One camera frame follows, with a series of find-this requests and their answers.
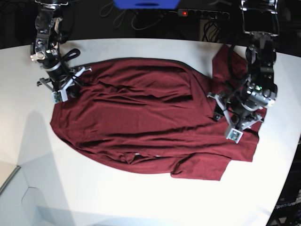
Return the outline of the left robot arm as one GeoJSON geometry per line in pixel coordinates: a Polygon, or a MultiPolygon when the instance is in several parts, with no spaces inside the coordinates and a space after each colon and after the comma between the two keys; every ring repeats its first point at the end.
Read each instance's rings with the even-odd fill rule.
{"type": "Polygon", "coordinates": [[[234,139],[263,117],[257,110],[273,106],[277,98],[273,65],[276,61],[274,39],[279,35],[276,0],[242,0],[243,32],[250,35],[246,49],[246,74],[228,94],[208,93],[216,101],[214,120],[225,117],[225,136],[234,139]]]}

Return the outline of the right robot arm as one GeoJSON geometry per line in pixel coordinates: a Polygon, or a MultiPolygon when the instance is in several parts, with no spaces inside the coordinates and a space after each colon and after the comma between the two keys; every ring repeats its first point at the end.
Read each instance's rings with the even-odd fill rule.
{"type": "Polygon", "coordinates": [[[79,78],[88,69],[83,66],[70,68],[68,62],[80,56],[80,50],[74,48],[62,55],[60,45],[68,40],[68,33],[61,31],[63,21],[62,7],[73,0],[36,0],[40,5],[35,19],[37,31],[31,44],[31,61],[39,64],[48,77],[40,78],[37,86],[44,85],[51,91],[55,103],[66,102],[70,97],[78,98],[79,89],[84,85],[79,78]]]}

